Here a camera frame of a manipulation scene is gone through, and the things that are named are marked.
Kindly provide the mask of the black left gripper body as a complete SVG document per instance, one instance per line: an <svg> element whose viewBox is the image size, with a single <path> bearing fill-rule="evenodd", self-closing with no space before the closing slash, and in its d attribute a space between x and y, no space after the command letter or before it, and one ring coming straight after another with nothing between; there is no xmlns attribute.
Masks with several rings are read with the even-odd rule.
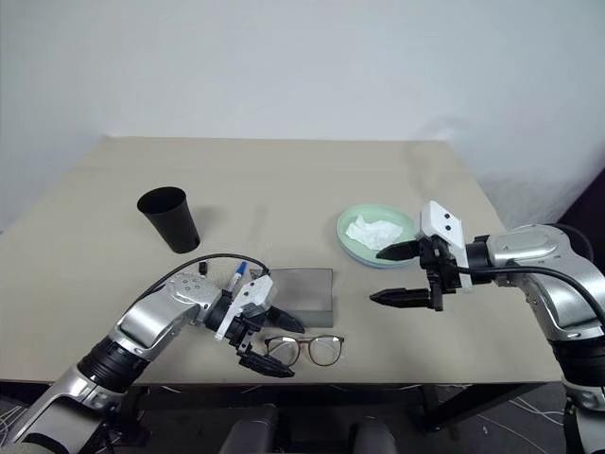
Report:
<svg viewBox="0 0 605 454"><path fill-rule="evenodd" d="M262 357L253 349L252 338L264 327L270 311L270 307L247 304L242 308L241 313L233 318L227 331L227 339L240 357Z"/></svg>

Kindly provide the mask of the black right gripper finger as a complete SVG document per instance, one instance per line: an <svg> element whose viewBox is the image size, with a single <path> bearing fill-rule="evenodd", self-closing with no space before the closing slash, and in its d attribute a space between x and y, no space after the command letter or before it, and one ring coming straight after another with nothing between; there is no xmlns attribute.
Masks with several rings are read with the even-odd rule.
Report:
<svg viewBox="0 0 605 454"><path fill-rule="evenodd" d="M377 259L388 261L407 261L420 255L420 242L410 240L391 244L376 254Z"/></svg>
<svg viewBox="0 0 605 454"><path fill-rule="evenodd" d="M370 300L382 305L396 308L432 308L430 292L427 288L387 288L370 296Z"/></svg>

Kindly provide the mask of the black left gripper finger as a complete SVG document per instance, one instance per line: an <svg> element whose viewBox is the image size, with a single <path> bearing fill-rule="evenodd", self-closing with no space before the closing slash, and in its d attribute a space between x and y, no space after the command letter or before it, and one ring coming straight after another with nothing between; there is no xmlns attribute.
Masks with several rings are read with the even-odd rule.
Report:
<svg viewBox="0 0 605 454"><path fill-rule="evenodd" d="M266 312L266 318L273 327L294 333L304 332L304 325L297 318L278 307L271 306Z"/></svg>
<svg viewBox="0 0 605 454"><path fill-rule="evenodd" d="M295 373L281 361L271 356L261 356L253 351L239 353L239 364L259 375L290 378Z"/></svg>

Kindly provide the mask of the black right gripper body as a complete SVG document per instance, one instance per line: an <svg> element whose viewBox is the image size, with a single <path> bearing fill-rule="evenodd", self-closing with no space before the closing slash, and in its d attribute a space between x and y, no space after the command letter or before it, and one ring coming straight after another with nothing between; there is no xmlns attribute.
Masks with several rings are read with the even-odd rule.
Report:
<svg viewBox="0 0 605 454"><path fill-rule="evenodd" d="M443 296L454 294L461 288L456 258L448 244L438 236L419 240L420 267L425 270L429 283L428 307L443 311Z"/></svg>

